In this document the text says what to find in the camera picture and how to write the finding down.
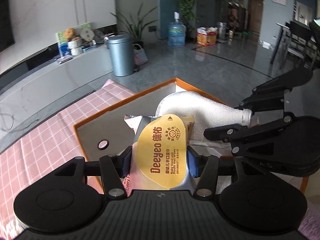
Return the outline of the blue water jug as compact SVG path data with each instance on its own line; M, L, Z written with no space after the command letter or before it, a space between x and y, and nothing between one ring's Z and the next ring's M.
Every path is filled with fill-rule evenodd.
M185 46L186 26L180 21L180 13L174 12L174 21L168 26L168 45L170 47Z

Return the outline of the colourful picture board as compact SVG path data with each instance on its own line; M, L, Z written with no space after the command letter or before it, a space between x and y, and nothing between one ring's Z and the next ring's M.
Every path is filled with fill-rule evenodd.
M84 29L91 29L91 23L87 22L81 25L73 27L75 29L76 36L73 37L70 41L66 41L63 33L66 30L58 31L55 33L57 39L57 46L61 57L66 55L71 55L71 49L80 47L83 44L83 40L80 36L80 33Z

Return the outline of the orange cardboard box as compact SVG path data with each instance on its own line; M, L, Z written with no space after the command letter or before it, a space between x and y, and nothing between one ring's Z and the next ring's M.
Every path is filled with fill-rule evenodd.
M223 104L212 95L174 78L137 93L76 123L74 130L82 153L89 161L103 155L119 155L132 145L134 131L124 121L126 114L152 116L160 101L167 95L180 91L193 91Z

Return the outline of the yellow wet wipes pack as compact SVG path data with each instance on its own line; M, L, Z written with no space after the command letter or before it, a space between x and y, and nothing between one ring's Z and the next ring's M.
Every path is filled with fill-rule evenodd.
M130 171L123 181L127 195L133 190L193 192L187 146L194 117L126 115L124 121L135 132Z

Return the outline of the orange white carton box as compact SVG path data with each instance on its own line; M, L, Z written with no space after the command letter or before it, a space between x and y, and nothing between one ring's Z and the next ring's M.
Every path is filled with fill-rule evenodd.
M214 46L217 41L217 28L199 27L197 28L197 44L203 47Z

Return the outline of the pink checkered tablecloth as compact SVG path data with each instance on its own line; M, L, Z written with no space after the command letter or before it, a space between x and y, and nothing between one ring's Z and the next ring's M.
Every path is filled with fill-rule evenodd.
M61 110L1 153L1 239L14 239L22 231L14 216L15 197L82 154L74 125L133 95L132 90L109 79L101 89Z

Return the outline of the grey metal trash can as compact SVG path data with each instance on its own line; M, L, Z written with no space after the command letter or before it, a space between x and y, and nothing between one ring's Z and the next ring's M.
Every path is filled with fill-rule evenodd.
M110 51L114 75L124 77L133 74L135 62L132 36L129 34L110 36L107 47Z

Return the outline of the cream knitted cloth mitt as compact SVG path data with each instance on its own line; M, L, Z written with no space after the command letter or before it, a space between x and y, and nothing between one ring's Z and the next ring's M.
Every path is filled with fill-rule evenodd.
M217 140L209 141L203 135L204 130L234 124L249 126L252 117L249 109L234 109L192 91L172 93L163 98L156 109L156 116L165 114L174 114L180 118L193 116L194 124L189 132L189 144L220 149L229 146Z

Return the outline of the green potted floor plant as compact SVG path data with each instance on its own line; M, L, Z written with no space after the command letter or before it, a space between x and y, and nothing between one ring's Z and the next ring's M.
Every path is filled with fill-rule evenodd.
M155 6L148 10L144 15L142 15L142 9L143 9L143 3L140 4L136 18L133 18L132 14L129 14L129 18L125 17L124 14L122 14L119 10L116 10L116 13L110 13L112 16L114 16L118 22L122 23L125 26L124 33L130 34L133 38L133 42L135 44L144 44L143 42L143 32L144 29L153 24L156 23L157 20L151 20L149 22L146 22L146 18L154 12L158 7Z

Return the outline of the pink woven basket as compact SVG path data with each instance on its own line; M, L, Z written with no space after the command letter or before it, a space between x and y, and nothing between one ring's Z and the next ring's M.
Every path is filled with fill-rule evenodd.
M142 48L140 44L134 43L133 44L133 53L134 53L134 60L137 66L142 66L148 62L148 58L146 56L145 50Z

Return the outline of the grey marble tv cabinet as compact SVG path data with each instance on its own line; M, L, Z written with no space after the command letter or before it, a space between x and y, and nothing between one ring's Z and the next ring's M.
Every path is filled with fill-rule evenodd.
M110 51L98 46L65 63L53 62L1 94L1 137L77 88L112 72Z

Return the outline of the black wall television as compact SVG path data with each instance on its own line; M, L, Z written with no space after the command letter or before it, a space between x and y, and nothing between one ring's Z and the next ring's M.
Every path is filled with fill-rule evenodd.
M14 43L9 0L0 0L0 52L6 50Z

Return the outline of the orange plush toy on cabinet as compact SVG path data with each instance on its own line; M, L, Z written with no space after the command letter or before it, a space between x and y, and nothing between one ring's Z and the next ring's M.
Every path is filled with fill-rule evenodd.
M69 29L66 29L63 33L66 41L70 41L73 37L76 36L76 33L75 33L75 29L74 28L69 28Z

